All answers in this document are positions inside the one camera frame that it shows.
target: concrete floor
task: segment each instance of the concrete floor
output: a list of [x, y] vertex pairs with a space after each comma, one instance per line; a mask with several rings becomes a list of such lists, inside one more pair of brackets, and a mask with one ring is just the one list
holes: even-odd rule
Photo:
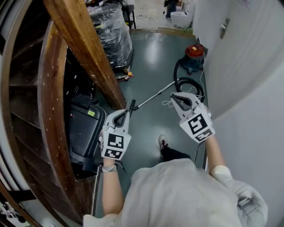
[[136, 27], [156, 29], [158, 27], [175, 28], [170, 20], [165, 18], [164, 0], [135, 0]]
[[[166, 35], [158, 33], [134, 33], [131, 34], [134, 48], [134, 57], [131, 71], [134, 75], [127, 82], [120, 82], [120, 87], [129, 107], [131, 100], [136, 99], [140, 104], [154, 95], [163, 87], [170, 84], [173, 79], [174, 67], [183, 57], [185, 49], [195, 43], [194, 39]], [[199, 81], [201, 71], [195, 72], [191, 78]], [[187, 72], [179, 67], [178, 77], [188, 76]], [[194, 142], [179, 126], [179, 117], [174, 108], [163, 106], [164, 100], [170, 99], [170, 93], [174, 92], [172, 86], [143, 107], [134, 111], [130, 118], [129, 134], [132, 136], [125, 155], [122, 158], [123, 165], [130, 175], [143, 167], [153, 167], [161, 162], [158, 137], [161, 133], [168, 138], [169, 147], [195, 158], [197, 143]], [[113, 111], [105, 101], [100, 102], [107, 112]], [[205, 148], [201, 145], [197, 156], [196, 166], [202, 168]], [[126, 196], [130, 186], [130, 179], [121, 168], [118, 170], [122, 192]], [[101, 191], [98, 192], [96, 216], [102, 217]]]

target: person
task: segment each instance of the person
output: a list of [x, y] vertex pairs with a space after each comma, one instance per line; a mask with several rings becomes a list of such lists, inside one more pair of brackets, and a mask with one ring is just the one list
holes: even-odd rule
[[215, 136], [205, 141], [209, 173], [158, 139], [162, 163], [137, 170], [123, 200], [114, 160], [104, 159], [103, 211], [84, 227], [264, 227], [268, 208], [251, 186], [233, 179]]
[[178, 0], [168, 0], [166, 19], [171, 20], [171, 12], [176, 12]]

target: wristwatch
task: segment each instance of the wristwatch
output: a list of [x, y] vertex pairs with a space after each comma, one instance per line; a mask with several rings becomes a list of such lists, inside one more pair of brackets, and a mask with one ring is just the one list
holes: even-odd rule
[[102, 165], [102, 171], [103, 172], [116, 172], [117, 171], [117, 165], [111, 165], [111, 166], [103, 166]]

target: vacuum wand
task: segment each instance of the vacuum wand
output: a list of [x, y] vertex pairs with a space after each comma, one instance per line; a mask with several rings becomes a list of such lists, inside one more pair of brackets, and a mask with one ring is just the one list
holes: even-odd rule
[[175, 81], [171, 82], [169, 85], [167, 85], [166, 87], [164, 87], [162, 90], [158, 91], [155, 95], [153, 95], [152, 97], [148, 98], [146, 101], [142, 102], [140, 105], [138, 106], [134, 106], [136, 100], [133, 99], [129, 108], [129, 112], [130, 114], [132, 114], [133, 110], [138, 110], [141, 106], [145, 105], [147, 102], [149, 102], [150, 100], [152, 100], [153, 98], [155, 98], [157, 95], [161, 94], [162, 92], [164, 92], [165, 90], [167, 90], [169, 87], [171, 87], [172, 85], [175, 84]]

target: wooden staircase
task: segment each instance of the wooden staircase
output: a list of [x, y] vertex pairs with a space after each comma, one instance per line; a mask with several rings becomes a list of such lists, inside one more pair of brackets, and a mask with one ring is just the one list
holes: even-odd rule
[[82, 223], [93, 210], [95, 186], [94, 178], [75, 180], [69, 159], [63, 114], [66, 53], [42, 1], [25, 0], [4, 47], [1, 111], [20, 171], [64, 226], [55, 210]]

